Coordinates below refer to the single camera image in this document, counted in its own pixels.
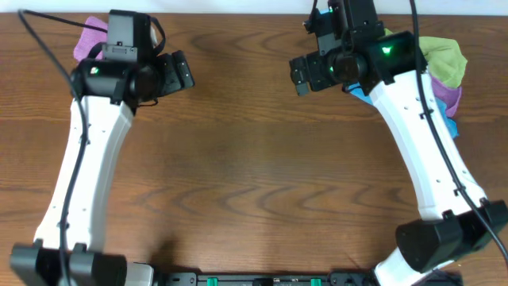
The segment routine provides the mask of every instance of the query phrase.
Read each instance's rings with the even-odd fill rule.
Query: purple cloth
[[[450,118],[455,115],[457,108],[459,108],[460,97],[462,97],[462,87],[447,87],[432,76],[432,89],[434,95],[446,103],[446,116]]]
[[[93,25],[95,27],[108,29],[108,25],[102,20],[96,17],[88,17],[85,22],[87,25]],[[74,58],[80,62],[82,59],[88,56],[88,52],[100,42],[107,41],[107,34],[104,32],[96,31],[93,29],[84,28],[79,38],[78,44],[74,48]],[[102,58],[102,52],[97,55],[97,59]]]

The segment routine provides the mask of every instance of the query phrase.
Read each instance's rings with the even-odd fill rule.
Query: wooden table
[[[60,15],[85,21],[86,14]],[[378,112],[333,88],[299,98],[288,60],[316,50],[300,16],[156,15],[195,88],[139,110],[108,209],[106,251],[203,272],[370,269],[418,218],[408,171]],[[107,20],[107,15],[99,16]],[[382,16],[411,29],[407,16]],[[80,29],[31,17],[63,65]],[[490,199],[508,200],[508,18],[421,17],[468,58],[456,121],[461,154]],[[31,242],[67,144],[71,97],[14,14],[0,17],[0,285]],[[508,231],[501,237],[508,242]],[[455,263],[467,285],[508,282],[487,249]]]

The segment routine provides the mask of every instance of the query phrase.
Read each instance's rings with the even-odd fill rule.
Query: white wall
[[[0,12],[107,12],[307,14],[313,0],[0,0]],[[324,9],[327,0],[319,0]],[[508,15],[508,0],[417,0],[420,14]],[[409,0],[375,0],[380,14],[409,14]]]

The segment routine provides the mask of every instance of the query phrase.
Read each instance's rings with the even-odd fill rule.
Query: wooden tabletop
[[[87,14],[60,15],[85,21]],[[107,15],[98,15],[107,21]],[[413,185],[376,109],[340,88],[299,98],[288,60],[317,49],[305,15],[156,15],[196,87],[140,109],[121,150],[106,252],[203,272],[370,269],[418,218]],[[407,16],[382,16],[393,31]],[[29,18],[70,71],[81,30]],[[456,144],[490,199],[508,200],[508,18],[421,17],[468,58]],[[30,243],[67,144],[71,97],[14,14],[0,17],[0,285]],[[501,237],[508,243],[508,231]],[[494,243],[448,269],[466,285],[508,273]]]

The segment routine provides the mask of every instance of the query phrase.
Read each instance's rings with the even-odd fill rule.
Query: green cloth
[[[392,34],[389,29],[385,29],[385,33]],[[431,75],[447,87],[460,86],[468,60],[462,56],[457,41],[439,37],[420,37],[420,49],[429,62]]]

